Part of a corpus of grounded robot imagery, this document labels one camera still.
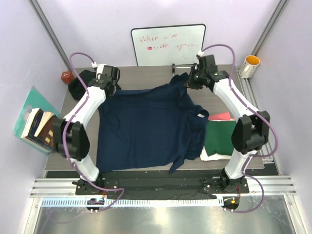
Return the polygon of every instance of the led light strip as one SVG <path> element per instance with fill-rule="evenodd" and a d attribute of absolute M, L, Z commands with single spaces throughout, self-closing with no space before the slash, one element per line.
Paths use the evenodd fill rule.
<path fill-rule="evenodd" d="M 87 205 L 90 198 L 44 198 L 41 207 L 104 207 L 114 200 L 106 199 L 104 205 Z M 223 206 L 223 198 L 206 200 L 119 200 L 113 207 L 186 207 Z"/>

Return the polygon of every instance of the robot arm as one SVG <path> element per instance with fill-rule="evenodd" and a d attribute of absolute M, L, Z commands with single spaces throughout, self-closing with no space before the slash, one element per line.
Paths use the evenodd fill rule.
<path fill-rule="evenodd" d="M 229 75 L 225 71 L 218 71 L 213 55 L 197 56 L 198 64 L 191 68 L 190 76 L 185 86 L 192 89 L 208 87 L 226 104 L 236 119 L 236 127 L 232 134 L 234 151 L 228 165 L 222 170 L 221 182 L 225 192 L 235 191 L 244 178 L 243 171 L 247 167 L 248 158 L 255 155 L 268 142 L 269 127 L 253 112 L 257 112 L 267 121 L 270 116 L 266 111 L 260 112 L 252 106 L 239 92 L 233 82 L 229 85 Z M 235 96 L 233 89 L 245 103 Z"/>
<path fill-rule="evenodd" d="M 96 78 L 91 80 L 88 85 L 88 91 L 81 100 L 68 113 L 64 119 L 57 119 L 53 123 L 53 138 L 55 150 L 61 155 L 65 155 L 62 134 L 66 122 L 79 110 L 71 121 L 67 131 L 67 146 L 69 149 L 71 162 L 75 164 L 83 176 L 95 182 L 97 186 L 102 186 L 102 178 L 99 175 L 98 168 L 92 162 L 89 155 L 90 142 L 88 140 L 85 128 L 98 107 L 106 100 L 106 97 L 112 96 L 116 91 L 116 84 L 120 78 L 120 70 L 116 67 L 106 64 L 99 64 L 96 67 Z"/>

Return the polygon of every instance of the red object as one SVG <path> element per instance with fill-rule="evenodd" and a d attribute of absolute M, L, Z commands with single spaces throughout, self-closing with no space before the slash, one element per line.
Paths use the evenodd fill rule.
<path fill-rule="evenodd" d="M 69 84 L 70 82 L 72 82 L 74 80 L 74 75 L 72 72 L 67 71 L 67 72 L 63 72 L 61 79 L 62 81 L 64 81 L 65 84 Z"/>
<path fill-rule="evenodd" d="M 230 112 L 209 116 L 208 120 L 231 120 Z"/>

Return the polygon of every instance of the cable connector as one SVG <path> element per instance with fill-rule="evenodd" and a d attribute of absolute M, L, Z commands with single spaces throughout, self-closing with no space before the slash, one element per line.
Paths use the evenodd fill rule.
<path fill-rule="evenodd" d="M 98 64 L 96 62 L 91 62 L 92 68 L 96 69 L 98 67 Z"/>
<path fill-rule="evenodd" d="M 197 53 L 197 57 L 202 57 L 204 55 L 204 52 L 202 52 L 201 50 L 198 51 Z"/>

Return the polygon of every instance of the white cloth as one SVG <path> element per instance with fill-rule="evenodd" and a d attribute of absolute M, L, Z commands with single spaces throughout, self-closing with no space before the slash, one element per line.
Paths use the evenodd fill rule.
<path fill-rule="evenodd" d="M 207 152 L 205 150 L 205 146 L 203 147 L 203 150 L 201 151 L 200 154 L 200 160 L 202 161 L 213 161 L 213 160 L 222 160 L 222 159 L 231 159 L 231 156 L 229 155 L 220 155 L 220 154 L 214 154 L 211 156 L 207 155 Z"/>

